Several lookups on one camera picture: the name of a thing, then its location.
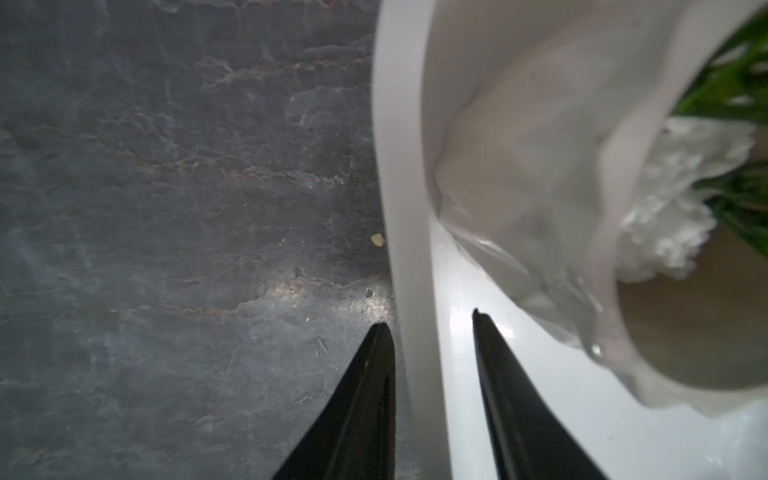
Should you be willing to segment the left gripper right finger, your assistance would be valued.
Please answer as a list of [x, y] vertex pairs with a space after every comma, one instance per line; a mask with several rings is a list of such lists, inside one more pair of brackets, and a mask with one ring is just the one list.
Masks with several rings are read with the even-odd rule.
[[546, 406], [492, 318], [474, 310], [480, 389], [500, 479], [603, 479]]

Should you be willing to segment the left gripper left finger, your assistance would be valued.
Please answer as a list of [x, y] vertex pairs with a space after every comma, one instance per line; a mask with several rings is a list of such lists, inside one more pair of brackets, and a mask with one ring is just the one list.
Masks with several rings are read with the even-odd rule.
[[275, 473], [276, 479], [392, 479], [395, 348], [373, 324], [327, 405]]

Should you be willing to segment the white plastic storage tray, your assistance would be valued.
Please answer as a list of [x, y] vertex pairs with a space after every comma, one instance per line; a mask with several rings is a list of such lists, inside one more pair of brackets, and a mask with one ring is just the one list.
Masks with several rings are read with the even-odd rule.
[[607, 370], [553, 340], [465, 255], [436, 215], [433, 170], [451, 118], [494, 70], [591, 1], [385, 1], [373, 125], [399, 331], [428, 479], [497, 475], [471, 315], [489, 313], [553, 413], [612, 479], [759, 479], [767, 408], [710, 419], [641, 406]]

